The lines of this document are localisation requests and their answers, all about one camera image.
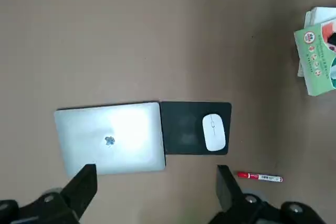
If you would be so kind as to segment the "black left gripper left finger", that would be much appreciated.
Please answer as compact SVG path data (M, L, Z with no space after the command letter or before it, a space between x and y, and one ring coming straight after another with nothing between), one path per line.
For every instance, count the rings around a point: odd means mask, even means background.
M79 223L97 189L96 165L86 164L64 188L30 204L20 207L13 199L1 200L1 223Z

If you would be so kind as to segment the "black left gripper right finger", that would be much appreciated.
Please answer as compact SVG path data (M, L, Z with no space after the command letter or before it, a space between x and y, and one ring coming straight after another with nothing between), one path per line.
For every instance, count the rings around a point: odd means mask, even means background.
M222 210L210 223L325 224L317 212L301 202L287 201L276 208L254 194L244 193L226 165L217 166L216 195Z

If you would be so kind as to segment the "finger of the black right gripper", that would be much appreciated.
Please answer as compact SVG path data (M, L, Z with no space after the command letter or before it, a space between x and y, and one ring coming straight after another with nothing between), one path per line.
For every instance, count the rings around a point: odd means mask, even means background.
M336 51L336 33L332 33L328 39L327 44L330 50Z

